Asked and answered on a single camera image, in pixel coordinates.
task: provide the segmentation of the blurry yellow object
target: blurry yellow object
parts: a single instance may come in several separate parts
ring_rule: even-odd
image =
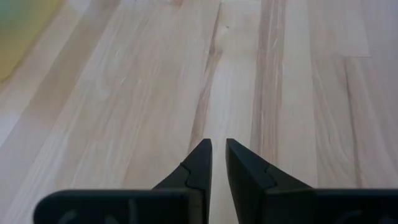
[[[58,0],[0,0],[0,81],[12,73],[57,3]]]

